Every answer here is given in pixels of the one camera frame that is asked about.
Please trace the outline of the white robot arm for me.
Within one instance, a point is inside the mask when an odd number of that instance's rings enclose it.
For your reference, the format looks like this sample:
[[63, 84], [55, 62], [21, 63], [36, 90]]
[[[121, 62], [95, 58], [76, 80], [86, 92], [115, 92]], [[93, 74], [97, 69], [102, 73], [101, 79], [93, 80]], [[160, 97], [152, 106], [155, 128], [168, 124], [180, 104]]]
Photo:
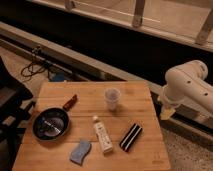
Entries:
[[158, 96], [162, 103], [160, 119], [168, 120], [176, 109], [190, 98], [213, 115], [213, 86], [205, 82], [207, 65], [200, 60], [192, 60], [168, 69], [166, 84]]

